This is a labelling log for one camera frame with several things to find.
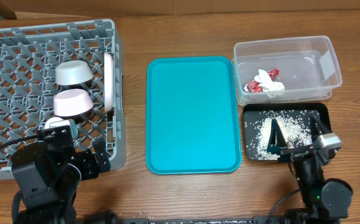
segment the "pink bowl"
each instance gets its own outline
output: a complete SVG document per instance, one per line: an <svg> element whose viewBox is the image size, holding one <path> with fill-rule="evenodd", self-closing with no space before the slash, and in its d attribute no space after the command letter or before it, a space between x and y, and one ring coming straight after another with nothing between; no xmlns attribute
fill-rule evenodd
<svg viewBox="0 0 360 224"><path fill-rule="evenodd" d="M75 116L91 108L93 108L93 101L85 90L65 90L54 97L54 114L57 116Z"/></svg>

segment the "gray plastic dish rack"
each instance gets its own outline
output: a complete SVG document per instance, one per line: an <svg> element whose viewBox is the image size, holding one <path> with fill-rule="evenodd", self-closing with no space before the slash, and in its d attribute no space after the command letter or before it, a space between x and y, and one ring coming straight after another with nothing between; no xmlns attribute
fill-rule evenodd
<svg viewBox="0 0 360 224"><path fill-rule="evenodd" d="M115 97L104 113L103 54L114 57ZM109 19L0 29L0 144L43 129L53 114L53 97L67 89L55 83L55 68L70 60L86 61L95 78L83 84L94 102L90 116L77 124L77 151L92 149L103 136L111 169L126 162L125 116L122 108L123 42ZM0 151L0 180L12 179L10 156L35 140Z"/></svg>

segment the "clear plastic container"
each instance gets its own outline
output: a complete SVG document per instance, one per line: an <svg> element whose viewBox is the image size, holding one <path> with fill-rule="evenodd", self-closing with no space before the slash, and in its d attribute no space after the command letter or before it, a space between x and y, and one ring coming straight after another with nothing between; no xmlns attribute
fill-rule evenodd
<svg viewBox="0 0 360 224"><path fill-rule="evenodd" d="M294 37L238 43L234 46L235 89L239 105L287 101L322 100L342 85L331 41L326 36ZM282 82L284 91L247 93L242 88L258 70L279 69L273 80Z"/></svg>

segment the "bowl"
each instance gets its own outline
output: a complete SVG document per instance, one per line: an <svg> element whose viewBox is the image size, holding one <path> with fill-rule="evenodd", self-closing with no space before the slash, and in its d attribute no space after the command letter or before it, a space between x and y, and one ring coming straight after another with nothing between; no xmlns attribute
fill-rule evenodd
<svg viewBox="0 0 360 224"><path fill-rule="evenodd" d="M65 90L54 97L54 114L71 117L86 113L93 108L93 101L88 93L81 89Z"/></svg>
<svg viewBox="0 0 360 224"><path fill-rule="evenodd" d="M108 53L104 53L104 112L112 110L113 107L113 59Z"/></svg>
<svg viewBox="0 0 360 224"><path fill-rule="evenodd" d="M87 62L73 60L64 62L55 68L55 82L58 85L77 85L94 77Z"/></svg>

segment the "red wrapper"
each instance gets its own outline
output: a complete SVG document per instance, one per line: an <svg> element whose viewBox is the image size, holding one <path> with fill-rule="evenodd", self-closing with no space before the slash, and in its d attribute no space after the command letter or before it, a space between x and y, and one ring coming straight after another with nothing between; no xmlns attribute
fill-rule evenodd
<svg viewBox="0 0 360 224"><path fill-rule="evenodd" d="M248 84L246 84L244 86L244 90L248 90L249 92L251 93L256 93L256 92L260 92L262 91L262 88L259 87L259 82L256 82L255 80L254 81L251 81L249 82Z"/></svg>
<svg viewBox="0 0 360 224"><path fill-rule="evenodd" d="M268 73L268 76L270 78L272 78L272 80L273 80L275 77L277 77L277 75L280 73L280 71L278 68L274 68L273 70L270 70L267 73Z"/></svg>
<svg viewBox="0 0 360 224"><path fill-rule="evenodd" d="M278 76L280 73L278 68L274 68L273 70L270 70L267 72L268 76L273 80L275 77ZM248 82L248 84L244 85L243 88L246 92L250 93L258 93L263 91L262 87L259 87L259 82L256 82L255 80Z"/></svg>

